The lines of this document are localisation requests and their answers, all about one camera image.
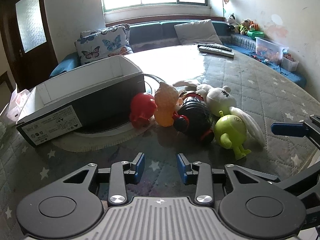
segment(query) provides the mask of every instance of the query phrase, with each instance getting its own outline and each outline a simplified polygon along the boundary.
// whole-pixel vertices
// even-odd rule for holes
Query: cardboard box
[[[119,113],[130,113],[132,98],[145,92],[141,69],[123,56],[78,67],[37,85],[16,123],[35,147]]]

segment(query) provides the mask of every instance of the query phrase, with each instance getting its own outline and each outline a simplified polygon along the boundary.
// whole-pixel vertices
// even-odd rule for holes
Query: white label
[[[67,106],[22,127],[22,130],[35,145],[39,145],[79,127],[82,127],[82,124],[76,112],[72,106]]]

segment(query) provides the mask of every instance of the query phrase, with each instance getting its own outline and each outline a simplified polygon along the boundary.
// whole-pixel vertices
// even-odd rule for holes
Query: translucent orange peanut toy
[[[155,93],[157,109],[155,111],[156,122],[164,127],[172,126],[172,115],[176,111],[179,99],[178,91],[164,82],[160,82],[160,87]]]

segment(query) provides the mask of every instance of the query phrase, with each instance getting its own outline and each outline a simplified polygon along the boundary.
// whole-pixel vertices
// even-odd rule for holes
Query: silver screw
[[[122,195],[113,195],[110,198],[110,201],[113,203],[122,203],[125,200],[125,197]]]
[[[208,195],[201,195],[201,196],[198,196],[196,200],[200,203],[208,203],[212,201],[212,197]]]

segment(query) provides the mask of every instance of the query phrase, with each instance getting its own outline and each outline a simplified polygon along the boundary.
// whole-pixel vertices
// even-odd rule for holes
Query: green basket
[[[258,38],[264,38],[264,33],[259,31],[248,31],[247,32],[248,37],[250,37],[253,40],[256,40],[256,37]]]

